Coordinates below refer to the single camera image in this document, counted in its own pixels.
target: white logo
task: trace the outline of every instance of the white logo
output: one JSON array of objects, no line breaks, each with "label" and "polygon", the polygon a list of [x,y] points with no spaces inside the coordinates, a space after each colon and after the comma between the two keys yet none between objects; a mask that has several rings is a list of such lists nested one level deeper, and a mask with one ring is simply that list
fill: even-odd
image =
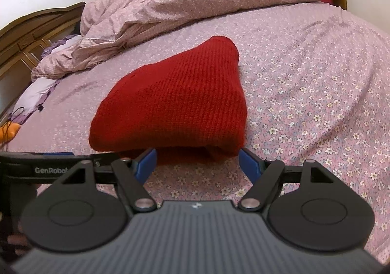
[{"label": "white logo", "polygon": [[68,171],[68,169],[67,168],[52,168],[52,167],[49,167],[49,168],[36,167],[34,171],[37,174],[65,174]]},{"label": "white logo", "polygon": [[199,209],[200,207],[202,207],[202,204],[201,203],[196,203],[196,204],[191,205],[191,207],[195,208],[195,209]]}]

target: headboard panel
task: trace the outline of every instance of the headboard panel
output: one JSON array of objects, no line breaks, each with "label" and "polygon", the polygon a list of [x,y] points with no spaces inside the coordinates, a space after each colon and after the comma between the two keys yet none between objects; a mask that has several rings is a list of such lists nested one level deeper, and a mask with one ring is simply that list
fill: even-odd
[{"label": "headboard panel", "polygon": [[31,83],[31,69],[43,50],[72,33],[85,3],[38,11],[0,30],[0,124],[8,109]]}]

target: folded red sweater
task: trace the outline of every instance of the folded red sweater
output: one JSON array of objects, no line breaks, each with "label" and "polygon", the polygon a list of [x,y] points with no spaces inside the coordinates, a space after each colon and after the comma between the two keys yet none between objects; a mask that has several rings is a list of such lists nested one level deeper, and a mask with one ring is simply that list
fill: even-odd
[{"label": "folded red sweater", "polygon": [[100,104],[89,143],[129,157],[157,149],[159,164],[237,156],[246,103],[238,51],[223,36],[123,77]]}]

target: ribbed red fabric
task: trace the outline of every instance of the ribbed red fabric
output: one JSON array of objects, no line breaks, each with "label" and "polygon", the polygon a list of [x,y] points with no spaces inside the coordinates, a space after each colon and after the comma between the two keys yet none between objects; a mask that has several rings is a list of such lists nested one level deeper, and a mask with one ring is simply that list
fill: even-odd
[{"label": "ribbed red fabric", "polygon": [[89,143],[130,157],[155,147],[159,164],[220,161],[243,147],[245,123],[237,48],[213,36],[122,78],[100,104]]}]

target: pink blanket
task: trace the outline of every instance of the pink blanket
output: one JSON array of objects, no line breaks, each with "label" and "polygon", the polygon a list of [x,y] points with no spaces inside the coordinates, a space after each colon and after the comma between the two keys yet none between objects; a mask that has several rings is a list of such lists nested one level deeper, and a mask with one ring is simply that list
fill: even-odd
[{"label": "pink blanket", "polygon": [[93,0],[81,18],[81,41],[42,59],[32,71],[32,80],[92,68],[123,49],[194,20],[314,1],[319,0]]}]

